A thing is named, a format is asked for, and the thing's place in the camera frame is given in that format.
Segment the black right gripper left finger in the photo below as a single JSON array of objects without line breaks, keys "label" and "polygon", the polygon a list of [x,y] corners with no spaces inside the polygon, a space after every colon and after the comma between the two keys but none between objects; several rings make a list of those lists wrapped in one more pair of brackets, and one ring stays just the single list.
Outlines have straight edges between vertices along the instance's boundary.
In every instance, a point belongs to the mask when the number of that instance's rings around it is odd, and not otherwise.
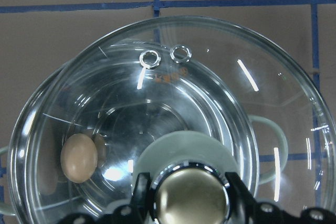
[{"label": "black right gripper left finger", "polygon": [[139,173],[136,179],[131,205],[131,223],[146,223],[152,212],[150,173]]}]

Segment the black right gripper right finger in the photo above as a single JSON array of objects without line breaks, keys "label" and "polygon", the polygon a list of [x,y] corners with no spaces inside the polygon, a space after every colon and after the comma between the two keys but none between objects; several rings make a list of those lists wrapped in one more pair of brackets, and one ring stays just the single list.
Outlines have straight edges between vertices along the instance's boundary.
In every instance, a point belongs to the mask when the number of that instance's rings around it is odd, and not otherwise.
[{"label": "black right gripper right finger", "polygon": [[236,172],[226,172],[225,178],[229,183],[227,189],[230,204],[229,220],[232,223],[250,223],[257,204],[255,198]]}]

